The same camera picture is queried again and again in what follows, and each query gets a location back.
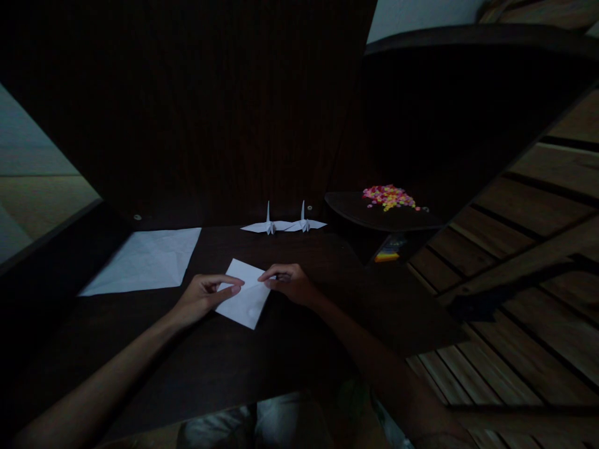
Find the desk surface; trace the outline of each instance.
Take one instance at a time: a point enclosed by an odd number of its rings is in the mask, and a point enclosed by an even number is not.
[[[402,357],[465,340],[406,269],[397,265],[393,284],[383,286],[335,234],[267,236],[237,227],[204,228],[181,287],[80,299],[20,377],[12,409],[16,423],[41,413],[165,314],[194,274],[224,273],[232,258],[261,269],[300,263],[323,292]],[[316,315],[272,292],[255,331],[211,313],[178,338],[138,382],[103,439],[353,372],[343,347]]]

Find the small shelf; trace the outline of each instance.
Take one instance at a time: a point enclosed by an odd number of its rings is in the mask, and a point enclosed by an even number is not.
[[[408,207],[393,208],[387,212],[383,212],[381,205],[368,208],[371,200],[362,198],[362,192],[328,192],[324,200],[343,218],[377,231],[397,233],[439,229],[444,225],[432,213]]]

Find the hand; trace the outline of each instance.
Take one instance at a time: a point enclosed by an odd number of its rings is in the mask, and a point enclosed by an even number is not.
[[[296,304],[312,307],[316,301],[322,301],[324,296],[320,293],[306,273],[298,264],[274,264],[258,278],[260,282],[271,290],[279,291]]]
[[[217,292],[221,282],[233,285]],[[177,327],[187,327],[199,321],[221,302],[238,294],[244,283],[241,279],[226,274],[196,274],[164,320]]]

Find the folded paper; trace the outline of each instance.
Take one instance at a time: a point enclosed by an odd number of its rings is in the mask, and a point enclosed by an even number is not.
[[[201,230],[131,234],[79,296],[179,287]]]
[[[221,303],[217,308],[220,313],[227,318],[237,321],[239,324],[256,329],[256,324],[262,313],[262,308],[266,302],[266,297],[270,290],[263,282],[258,282],[258,278],[264,273],[260,268],[253,267],[237,259],[233,259],[226,273],[234,278],[241,279],[245,284],[241,291]],[[231,284],[220,284],[218,290],[230,287]]]
[[[293,232],[293,231],[307,232],[310,229],[318,229],[318,228],[322,228],[323,226],[326,226],[326,223],[323,223],[322,221],[306,220],[304,218],[304,204],[305,204],[305,201],[302,201],[301,202],[301,219],[299,221],[294,221],[293,223],[291,223],[291,226],[289,226],[285,229],[286,232]]]
[[[284,231],[287,228],[289,228],[289,226],[291,226],[291,225],[292,225],[292,223],[290,223],[289,221],[270,221],[270,201],[269,201],[268,206],[266,207],[266,221],[264,223],[254,223],[254,224],[246,226],[242,229],[244,231],[250,231],[250,232],[256,232],[256,233],[265,232],[268,235],[268,234],[274,234],[275,231]]]

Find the pile of paper stars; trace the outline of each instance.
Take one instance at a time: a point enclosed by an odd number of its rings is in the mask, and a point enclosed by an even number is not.
[[[362,198],[372,199],[372,204],[367,207],[371,208],[374,204],[382,204],[383,211],[386,212],[393,207],[408,206],[420,210],[416,207],[416,202],[409,196],[405,190],[395,187],[393,184],[386,186],[372,186],[370,189],[364,189]]]

